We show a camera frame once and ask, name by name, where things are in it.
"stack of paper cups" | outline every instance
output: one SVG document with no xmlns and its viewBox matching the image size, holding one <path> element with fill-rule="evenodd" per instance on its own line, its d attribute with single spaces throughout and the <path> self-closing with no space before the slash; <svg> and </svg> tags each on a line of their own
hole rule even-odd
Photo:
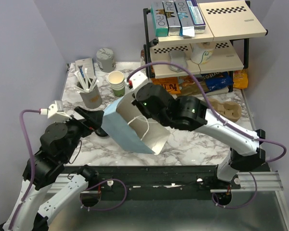
<svg viewBox="0 0 289 231">
<path fill-rule="evenodd" d="M 120 71 L 113 71 L 108 75 L 108 83 L 117 97 L 122 97 L 125 94 L 124 74 Z"/>
<path fill-rule="evenodd" d="M 191 60 L 199 65 L 207 63 L 215 49 L 215 42 L 202 42 L 191 45 L 193 49 Z"/>
</svg>

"white bag handle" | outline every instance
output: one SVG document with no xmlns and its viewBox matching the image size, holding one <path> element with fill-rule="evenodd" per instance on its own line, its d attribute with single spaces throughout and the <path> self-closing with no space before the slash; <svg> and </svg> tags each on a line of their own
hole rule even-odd
<svg viewBox="0 0 289 231">
<path fill-rule="evenodd" d="M 149 129 L 150 129 L 150 125 L 149 125 L 149 121 L 148 119 L 144 116 L 144 115 L 139 115 L 139 116 L 136 116 L 134 117 L 134 119 L 132 119 L 130 122 L 128 122 L 127 124 L 130 125 L 131 122 L 133 122 L 134 120 L 138 119 L 138 118 L 141 118 L 143 117 L 148 125 L 148 129 L 145 131 L 144 135 L 141 137 L 141 141 L 143 140 L 144 136 L 148 133 Z"/>
</svg>

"gray floor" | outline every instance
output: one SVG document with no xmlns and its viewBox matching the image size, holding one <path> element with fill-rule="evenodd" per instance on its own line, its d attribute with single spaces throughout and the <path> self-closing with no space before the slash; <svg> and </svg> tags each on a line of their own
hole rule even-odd
<svg viewBox="0 0 289 231">
<path fill-rule="evenodd" d="M 237 192 L 231 205 L 247 201 Z M 116 202 L 100 203 L 101 207 Z M 78 198 L 56 217 L 50 231 L 286 231 L 274 192 L 260 192 L 249 206 L 215 207 L 212 201 L 126 201 L 108 212 L 80 209 Z"/>
</svg>

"gray wall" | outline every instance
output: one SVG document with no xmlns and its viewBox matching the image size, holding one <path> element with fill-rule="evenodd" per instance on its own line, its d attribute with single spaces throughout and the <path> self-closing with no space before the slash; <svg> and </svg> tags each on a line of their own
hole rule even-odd
<svg viewBox="0 0 289 231">
<path fill-rule="evenodd" d="M 117 61 L 140 61 L 143 8 L 153 0 L 34 0 L 67 62 L 111 48 Z M 211 2 L 223 0 L 199 0 Z M 148 17 L 153 39 L 152 18 Z"/>
<path fill-rule="evenodd" d="M 289 0 L 275 0 L 263 25 L 269 34 L 251 41 L 246 94 L 257 127 L 266 130 L 268 139 L 288 148 L 287 155 L 271 167 L 281 175 L 289 206 Z M 265 149 L 271 157 L 281 153 L 273 145 Z"/>
<path fill-rule="evenodd" d="M 20 192 L 28 159 L 18 116 L 61 97 L 66 64 L 33 0 L 0 0 L 0 224 Z M 25 115 L 34 152 L 47 120 Z"/>
</svg>

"teal box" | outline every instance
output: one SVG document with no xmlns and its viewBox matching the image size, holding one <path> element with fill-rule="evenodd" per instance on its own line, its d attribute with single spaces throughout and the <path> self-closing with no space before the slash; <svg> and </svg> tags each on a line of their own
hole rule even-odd
<svg viewBox="0 0 289 231">
<path fill-rule="evenodd" d="M 168 35 L 168 23 L 162 2 L 151 4 L 151 14 L 156 37 L 166 37 Z"/>
</svg>

